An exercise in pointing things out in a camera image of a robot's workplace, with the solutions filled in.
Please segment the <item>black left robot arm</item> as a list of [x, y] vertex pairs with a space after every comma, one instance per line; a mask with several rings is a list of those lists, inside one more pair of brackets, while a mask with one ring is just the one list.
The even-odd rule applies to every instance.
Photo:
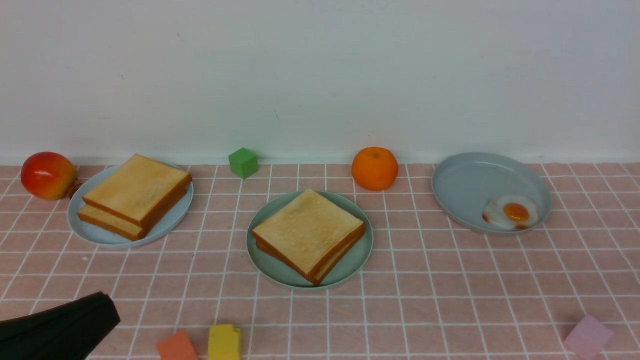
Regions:
[[102, 291], [0, 323], [2, 360], [85, 360], [121, 323]]

